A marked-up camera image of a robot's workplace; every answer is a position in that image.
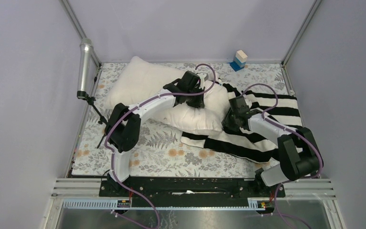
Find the white pillow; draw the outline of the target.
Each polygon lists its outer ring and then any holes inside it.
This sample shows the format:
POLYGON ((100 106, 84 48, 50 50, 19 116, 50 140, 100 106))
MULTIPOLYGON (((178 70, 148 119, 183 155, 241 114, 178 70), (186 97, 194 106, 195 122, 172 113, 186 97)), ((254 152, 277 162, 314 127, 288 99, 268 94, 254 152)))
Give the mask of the white pillow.
MULTIPOLYGON (((182 78, 184 70, 148 63, 135 56, 124 68, 110 91, 105 94, 103 106, 113 109, 118 103, 132 105, 156 95, 164 85, 182 78)), ((187 104, 157 112, 151 118, 197 135, 217 135, 222 132, 222 121, 230 104, 227 89, 212 81, 205 81, 204 108, 187 104)))

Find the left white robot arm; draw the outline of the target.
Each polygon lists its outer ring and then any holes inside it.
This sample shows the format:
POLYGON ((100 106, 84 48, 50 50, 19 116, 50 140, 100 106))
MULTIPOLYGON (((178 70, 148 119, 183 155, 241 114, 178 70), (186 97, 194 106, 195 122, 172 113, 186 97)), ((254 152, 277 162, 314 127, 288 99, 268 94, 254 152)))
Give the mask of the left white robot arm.
POLYGON ((203 83, 203 77, 186 71, 148 99, 131 105, 119 103, 113 108, 104 140, 104 146, 112 152, 109 174, 113 179, 110 187, 113 193, 123 196, 128 192, 129 160, 131 150, 138 143, 141 125, 158 112, 180 104, 203 108, 203 95, 207 91, 203 83))

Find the black white striped pillowcase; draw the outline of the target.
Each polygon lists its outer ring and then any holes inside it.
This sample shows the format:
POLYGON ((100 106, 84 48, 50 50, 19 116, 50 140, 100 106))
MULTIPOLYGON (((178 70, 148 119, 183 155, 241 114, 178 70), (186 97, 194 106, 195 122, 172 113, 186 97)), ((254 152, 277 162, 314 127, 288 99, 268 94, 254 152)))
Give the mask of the black white striped pillowcase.
MULTIPOLYGON (((230 107, 229 99, 240 96, 235 87, 228 83, 215 85, 204 95, 205 108, 216 114, 212 121, 221 124, 230 107)), ((245 93, 247 104, 251 108, 265 110, 271 108, 268 117, 295 129, 301 128, 302 121, 298 110, 297 98, 290 95, 257 93, 248 90, 245 93)), ((271 141, 251 131, 222 130, 211 135, 196 135, 183 132, 183 144, 230 154, 255 163, 266 163, 271 158, 278 160, 278 148, 271 141)))

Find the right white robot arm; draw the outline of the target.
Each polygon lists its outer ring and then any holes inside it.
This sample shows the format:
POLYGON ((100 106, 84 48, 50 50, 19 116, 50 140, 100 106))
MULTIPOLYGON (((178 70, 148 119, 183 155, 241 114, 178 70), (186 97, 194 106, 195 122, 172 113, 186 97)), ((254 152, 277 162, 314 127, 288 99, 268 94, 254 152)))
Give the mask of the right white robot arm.
POLYGON ((256 194, 265 197, 273 186, 296 181, 306 175, 318 175, 323 160, 310 129, 294 129, 268 117, 271 108, 251 108, 244 96, 229 100, 230 108, 223 126, 231 130, 247 130, 259 134, 278 147, 279 164, 260 173, 254 184, 256 194))

